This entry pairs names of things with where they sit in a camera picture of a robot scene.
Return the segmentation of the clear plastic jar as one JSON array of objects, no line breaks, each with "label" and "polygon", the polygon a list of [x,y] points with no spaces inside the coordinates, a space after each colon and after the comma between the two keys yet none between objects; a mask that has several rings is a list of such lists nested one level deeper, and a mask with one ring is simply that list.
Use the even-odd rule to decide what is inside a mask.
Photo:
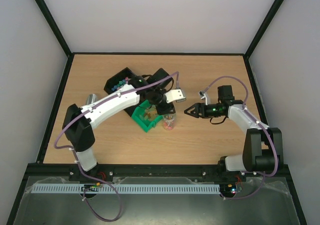
[{"label": "clear plastic jar", "polygon": [[176,118],[174,120],[164,120],[163,119],[163,128],[167,131],[171,131],[174,129],[176,125]]}]

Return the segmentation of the green bin with gummies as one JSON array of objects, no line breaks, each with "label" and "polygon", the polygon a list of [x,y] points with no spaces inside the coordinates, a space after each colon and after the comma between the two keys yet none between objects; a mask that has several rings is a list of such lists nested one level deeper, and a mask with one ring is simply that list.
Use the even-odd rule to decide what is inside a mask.
[{"label": "green bin with gummies", "polygon": [[143,101],[136,107],[131,118],[146,133],[155,128],[163,119],[161,115],[158,115],[156,106],[151,105],[148,100]]}]

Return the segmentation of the black bin with star candies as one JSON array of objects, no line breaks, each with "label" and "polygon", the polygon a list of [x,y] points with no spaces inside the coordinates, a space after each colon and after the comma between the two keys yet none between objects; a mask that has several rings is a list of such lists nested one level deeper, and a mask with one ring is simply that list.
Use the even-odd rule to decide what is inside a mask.
[{"label": "black bin with star candies", "polygon": [[122,69],[120,72],[118,72],[117,74],[110,77],[106,81],[103,90],[108,95],[110,95],[115,91],[119,90],[120,88],[122,88],[125,84],[128,84],[129,80],[135,76],[136,74],[131,69],[126,67]]}]

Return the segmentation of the metal scoop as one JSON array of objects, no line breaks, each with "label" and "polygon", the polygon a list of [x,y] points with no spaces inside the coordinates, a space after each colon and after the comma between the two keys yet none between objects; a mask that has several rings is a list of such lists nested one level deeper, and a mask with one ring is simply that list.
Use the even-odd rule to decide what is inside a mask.
[{"label": "metal scoop", "polygon": [[95,102],[98,101],[98,100],[99,100],[99,99],[98,99],[98,96],[97,96],[96,94],[92,93],[92,94],[89,94],[89,95],[88,95],[85,104],[86,104],[86,105],[90,105],[90,104],[92,104],[92,103],[95,103]]}]

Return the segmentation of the clear jar lid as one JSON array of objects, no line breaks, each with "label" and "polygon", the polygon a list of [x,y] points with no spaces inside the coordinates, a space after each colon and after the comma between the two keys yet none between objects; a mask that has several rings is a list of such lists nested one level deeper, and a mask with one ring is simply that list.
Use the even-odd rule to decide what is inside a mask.
[{"label": "clear jar lid", "polygon": [[173,121],[176,119],[176,117],[177,117],[176,113],[168,113],[168,114],[163,115],[163,119],[165,121]]}]

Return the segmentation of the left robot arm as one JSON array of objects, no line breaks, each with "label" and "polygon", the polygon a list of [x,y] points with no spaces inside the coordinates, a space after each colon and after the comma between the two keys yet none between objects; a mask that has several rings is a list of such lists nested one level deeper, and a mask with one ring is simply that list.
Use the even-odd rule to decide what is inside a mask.
[{"label": "left robot arm", "polygon": [[78,107],[72,104],[67,108],[62,125],[62,131],[54,142],[56,149],[68,148],[75,157],[75,163],[88,172],[98,165],[94,155],[94,129],[113,115],[136,106],[140,100],[148,100],[159,108],[159,115],[168,114],[174,110],[173,100],[167,98],[166,87],[163,83],[170,83],[175,72],[162,75],[151,81],[143,76],[132,76],[127,82],[114,90],[113,93],[93,103]]}]

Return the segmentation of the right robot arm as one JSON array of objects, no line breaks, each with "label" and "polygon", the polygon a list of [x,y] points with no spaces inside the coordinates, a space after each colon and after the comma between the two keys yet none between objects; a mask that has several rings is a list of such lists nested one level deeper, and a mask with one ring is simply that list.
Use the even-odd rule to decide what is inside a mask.
[{"label": "right robot arm", "polygon": [[219,125],[229,119],[245,134],[243,152],[222,157],[224,165],[218,168],[218,176],[224,181],[233,178],[236,171],[274,176],[283,165],[281,130],[259,121],[242,100],[235,99],[231,85],[217,88],[218,103],[215,104],[209,104],[206,92],[199,94],[205,103],[194,103],[184,110],[186,115],[209,120],[223,117],[223,121],[211,124]]}]

